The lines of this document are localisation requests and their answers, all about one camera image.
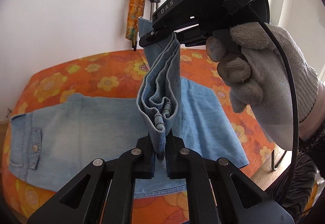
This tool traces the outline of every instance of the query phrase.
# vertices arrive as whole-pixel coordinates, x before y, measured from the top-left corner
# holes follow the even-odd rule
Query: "ironing board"
[[[205,50],[181,49],[181,76],[215,92],[249,160],[242,171],[251,177],[275,146],[265,138],[249,106],[242,114],[233,112],[230,88],[219,77],[216,66]],[[107,52],[56,65],[31,77],[13,115],[63,103],[77,92],[93,97],[135,98],[148,70],[143,50]],[[54,192],[31,186],[12,175],[8,169],[9,154],[10,127],[2,159],[4,197],[8,205],[29,217]],[[134,200],[132,224],[178,224],[188,220],[185,191]]]

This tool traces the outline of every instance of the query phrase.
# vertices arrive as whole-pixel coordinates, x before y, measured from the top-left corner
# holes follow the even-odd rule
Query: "glove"
[[[318,92],[318,77],[290,34],[283,28],[267,25],[281,44],[295,82],[299,122],[310,113]],[[217,71],[230,86],[234,112],[241,113],[249,104],[264,134],[282,149],[291,150],[293,116],[290,87],[283,60],[272,40],[258,23],[238,25],[230,30],[242,47],[247,61],[227,52],[222,42],[209,37],[206,51],[219,62]]]

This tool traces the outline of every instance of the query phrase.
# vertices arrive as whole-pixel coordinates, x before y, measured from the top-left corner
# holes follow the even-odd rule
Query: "zebra print fabric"
[[[279,201],[288,178],[287,168],[265,191],[276,202]],[[299,153],[297,157],[295,176],[289,193],[282,207],[293,217],[299,220],[310,198],[312,188],[316,181],[317,167],[305,154]]]

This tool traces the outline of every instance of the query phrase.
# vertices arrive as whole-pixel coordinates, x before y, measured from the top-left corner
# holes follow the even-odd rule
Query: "triangular cutout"
[[[66,192],[63,197],[60,198],[60,203],[65,204],[73,209],[78,208],[89,180],[90,175],[85,175],[68,192]]]
[[[237,175],[231,175],[231,179],[244,208],[250,208],[262,202],[262,197],[246,185]]]

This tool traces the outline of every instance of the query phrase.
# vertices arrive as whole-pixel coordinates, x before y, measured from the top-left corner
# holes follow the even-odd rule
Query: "wooden floor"
[[[7,131],[8,123],[2,122],[0,123],[0,166],[2,160],[2,149],[4,144],[4,137]],[[280,147],[275,148],[275,159],[276,162],[280,159],[284,150]],[[279,166],[278,170],[272,172],[271,170],[271,157],[261,166],[261,168],[251,177],[254,183],[256,183],[261,189],[265,190],[268,188],[275,179],[290,165],[291,162],[291,152],[287,152],[285,158],[283,159],[281,165]],[[2,180],[1,180],[1,169],[0,169],[0,194],[3,193],[2,190]],[[14,215],[22,222],[26,223],[27,219],[21,216],[19,213],[14,212]]]

